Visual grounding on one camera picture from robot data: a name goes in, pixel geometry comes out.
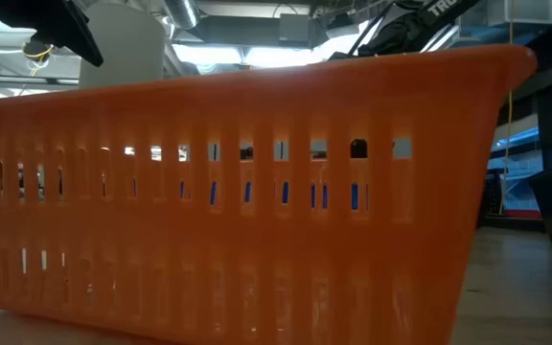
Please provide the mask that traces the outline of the grey ceiling box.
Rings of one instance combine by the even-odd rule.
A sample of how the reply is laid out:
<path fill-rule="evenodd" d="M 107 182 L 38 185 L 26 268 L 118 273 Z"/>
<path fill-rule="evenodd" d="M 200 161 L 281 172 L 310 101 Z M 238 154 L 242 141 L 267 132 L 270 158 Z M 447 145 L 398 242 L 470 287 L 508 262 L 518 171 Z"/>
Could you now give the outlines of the grey ceiling box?
<path fill-rule="evenodd" d="M 281 47 L 306 49 L 311 45 L 311 21 L 305 14 L 282 13 L 279 17 Z"/>

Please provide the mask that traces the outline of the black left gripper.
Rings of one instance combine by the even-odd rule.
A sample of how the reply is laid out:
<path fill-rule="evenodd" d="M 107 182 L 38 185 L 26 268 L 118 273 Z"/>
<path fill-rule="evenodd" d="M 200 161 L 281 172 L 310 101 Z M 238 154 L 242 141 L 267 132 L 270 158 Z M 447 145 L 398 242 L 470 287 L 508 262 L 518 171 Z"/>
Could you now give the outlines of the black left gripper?
<path fill-rule="evenodd" d="M 35 29 L 36 40 L 66 46 L 95 67 L 104 63 L 89 18 L 73 0 L 0 0 L 0 21 L 12 28 Z"/>

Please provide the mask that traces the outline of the orange slotted plastic basket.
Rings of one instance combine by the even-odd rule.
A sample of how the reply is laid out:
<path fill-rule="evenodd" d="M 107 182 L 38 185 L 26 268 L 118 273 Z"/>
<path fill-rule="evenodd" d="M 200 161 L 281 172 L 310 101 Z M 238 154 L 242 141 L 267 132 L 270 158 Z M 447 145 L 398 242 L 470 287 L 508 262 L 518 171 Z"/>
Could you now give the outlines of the orange slotted plastic basket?
<path fill-rule="evenodd" d="M 536 67 L 494 44 L 0 99 L 0 309 L 189 345 L 449 345 L 499 109 Z"/>

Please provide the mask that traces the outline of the silver ventilation duct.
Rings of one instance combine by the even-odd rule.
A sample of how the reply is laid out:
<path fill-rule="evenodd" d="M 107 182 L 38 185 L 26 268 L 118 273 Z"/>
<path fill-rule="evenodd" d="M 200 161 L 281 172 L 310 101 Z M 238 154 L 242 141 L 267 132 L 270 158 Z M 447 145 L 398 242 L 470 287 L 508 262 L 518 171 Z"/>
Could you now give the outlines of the silver ventilation duct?
<path fill-rule="evenodd" d="M 167 16 L 176 29 L 190 30 L 200 21 L 196 0 L 162 0 Z"/>

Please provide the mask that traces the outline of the blue plastic basket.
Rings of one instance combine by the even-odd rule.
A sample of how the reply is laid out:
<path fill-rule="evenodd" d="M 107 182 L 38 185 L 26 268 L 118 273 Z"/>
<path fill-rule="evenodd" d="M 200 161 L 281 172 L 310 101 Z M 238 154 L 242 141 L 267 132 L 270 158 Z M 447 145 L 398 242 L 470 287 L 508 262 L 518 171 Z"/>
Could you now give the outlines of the blue plastic basket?
<path fill-rule="evenodd" d="M 311 183 L 310 184 L 310 208 L 312 210 L 327 210 L 330 207 L 330 185 L 328 183 Z M 241 204 L 244 207 L 250 208 L 255 200 L 256 187 L 251 180 L 244 180 L 241 184 Z M 351 184 L 351 191 L 348 198 L 348 204 L 353 211 L 368 209 L 368 205 L 361 206 L 361 200 L 368 202 L 368 197 L 362 193 L 367 193 L 368 185 L 360 187 L 358 183 Z M 271 197 L 276 205 L 289 205 L 292 202 L 292 185 L 285 180 L 282 183 L 274 182 L 270 189 Z M 220 207 L 223 202 L 224 189 L 221 183 L 212 179 L 209 183 L 208 201 L 213 208 Z M 177 195 L 181 200 L 192 200 L 193 190 L 191 182 L 181 179 L 178 183 Z"/>

